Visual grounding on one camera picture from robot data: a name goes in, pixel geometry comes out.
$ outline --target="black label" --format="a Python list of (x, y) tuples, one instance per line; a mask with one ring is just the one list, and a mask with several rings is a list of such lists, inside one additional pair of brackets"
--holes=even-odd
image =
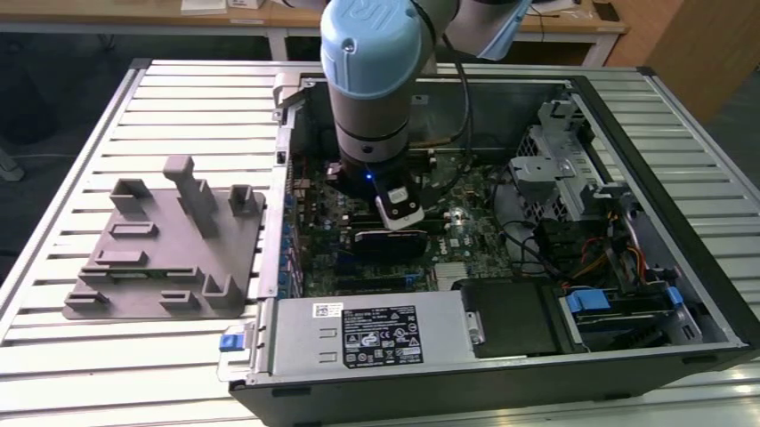
[(343, 310), (343, 365), (391, 367), (423, 362), (417, 310), (413, 305)]

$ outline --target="motherboard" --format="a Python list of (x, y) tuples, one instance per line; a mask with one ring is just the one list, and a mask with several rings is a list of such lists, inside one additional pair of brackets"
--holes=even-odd
[[(423, 155), (419, 183), (451, 179), (458, 154)], [(294, 180), (304, 296), (449, 290), (463, 278), (510, 275), (505, 238), (489, 203), (493, 165), (465, 174), (425, 221), (409, 230), (382, 226), (372, 206), (326, 183), (318, 165)]]

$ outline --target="slotted aluminum surface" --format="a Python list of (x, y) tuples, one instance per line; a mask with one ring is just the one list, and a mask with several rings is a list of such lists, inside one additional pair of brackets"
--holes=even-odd
[[(756, 313), (757, 193), (657, 81), (633, 69), (469, 70), (478, 75), (589, 77)], [(254, 304), (240, 320), (206, 321), (67, 320), (60, 309), (109, 215), (107, 194), (115, 180), (140, 177), (152, 188), (167, 187), (160, 174), (165, 155), (191, 154), (197, 177), (212, 187), (247, 183), (266, 193), (276, 132), (274, 77), (318, 71), (312, 63), (164, 60), (153, 61), (147, 71), (129, 72), (0, 290), (6, 309), (0, 321), (2, 427), (260, 425), (216, 379), (219, 333), (254, 319)], [(454, 70), (442, 66), (441, 72)], [(604, 152), (601, 159), (617, 176)], [(259, 268), (254, 261), (254, 270)], [(749, 426), (760, 423), (758, 395), (754, 362), (694, 375), (636, 399), (366, 425)]]

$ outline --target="blue tab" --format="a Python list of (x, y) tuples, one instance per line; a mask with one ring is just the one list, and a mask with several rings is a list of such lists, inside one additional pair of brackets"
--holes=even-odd
[(227, 353), (230, 351), (243, 351), (244, 337), (242, 334), (226, 334), (219, 340), (219, 351)]
[(570, 313), (577, 313), (584, 309), (584, 307), (581, 307), (581, 300), (578, 300), (575, 294), (569, 294), (565, 301), (567, 302), (567, 307), (570, 307)]
[(668, 292), (669, 300), (673, 302), (673, 305), (674, 305), (676, 307), (681, 306), (682, 303), (684, 303), (684, 297), (682, 297), (682, 295), (680, 294), (678, 288), (670, 286), (670, 287), (668, 288), (668, 291), (666, 291), (666, 292)]
[(586, 310), (608, 310), (609, 301), (601, 289), (584, 289), (574, 291), (566, 298), (570, 311), (577, 313)]

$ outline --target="wooden cabinet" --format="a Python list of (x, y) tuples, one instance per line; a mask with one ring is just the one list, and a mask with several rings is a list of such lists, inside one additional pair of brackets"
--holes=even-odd
[(760, 62), (757, 0), (612, 0), (630, 26), (608, 66), (646, 65), (706, 123)]

